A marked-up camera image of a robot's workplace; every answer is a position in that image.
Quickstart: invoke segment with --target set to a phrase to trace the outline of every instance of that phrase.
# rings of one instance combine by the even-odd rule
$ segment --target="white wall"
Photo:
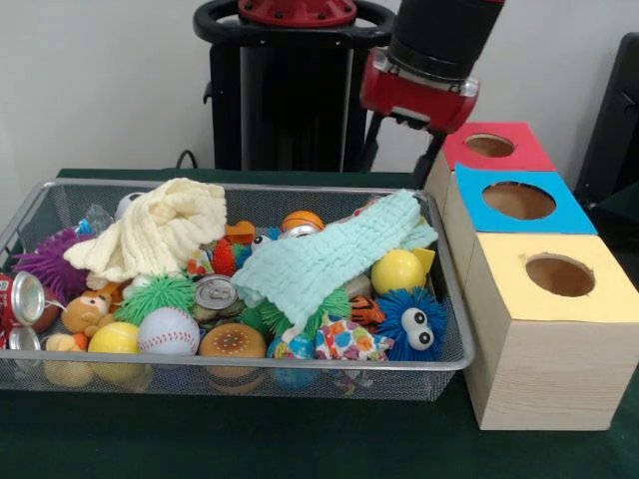
[[[0,226],[63,167],[166,168],[183,148],[213,165],[209,46],[192,29],[203,2],[0,0]],[[573,182],[638,18],[636,0],[508,0],[473,119],[529,122]],[[378,170],[408,171],[425,148],[392,121],[381,141]]]

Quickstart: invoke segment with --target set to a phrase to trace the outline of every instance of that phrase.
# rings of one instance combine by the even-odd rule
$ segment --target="red square top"
[[[450,135],[443,153],[450,169],[554,172],[555,167],[525,123],[466,123]]]

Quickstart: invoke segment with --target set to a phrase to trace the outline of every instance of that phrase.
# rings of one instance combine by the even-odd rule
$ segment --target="light green knitted cloth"
[[[325,297],[390,250],[436,241],[437,232],[418,226],[419,219],[419,203],[401,190],[321,233],[264,244],[231,282],[248,307],[268,299],[302,330]]]

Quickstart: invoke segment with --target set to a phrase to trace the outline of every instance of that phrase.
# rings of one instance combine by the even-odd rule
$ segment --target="baseball stitching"
[[[182,315],[182,317],[185,317],[186,319],[192,319],[188,314],[186,314],[181,309],[178,309],[176,307],[167,307],[167,309],[172,309],[173,311],[177,311],[179,314]],[[142,350],[149,349],[153,346],[164,344],[165,342],[169,342],[169,341],[171,342],[182,341],[189,344],[191,346],[191,352],[195,354],[195,352],[198,350],[199,339],[200,338],[198,337],[198,342],[196,342],[195,339],[190,334],[186,333],[185,331],[163,332],[162,334],[157,334],[147,339],[146,341],[142,341],[140,343],[140,349]]]

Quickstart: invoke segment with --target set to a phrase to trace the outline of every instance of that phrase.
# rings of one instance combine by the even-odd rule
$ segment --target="circular hole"
[[[488,158],[508,157],[515,151],[515,146],[509,140],[487,133],[472,135],[465,144],[473,152]]]
[[[540,220],[550,216],[557,208],[550,195],[524,183],[497,183],[486,188],[482,196],[492,208],[519,220]]]
[[[581,262],[559,254],[532,257],[526,264],[526,272],[539,287],[560,296],[583,296],[595,287],[592,271]]]

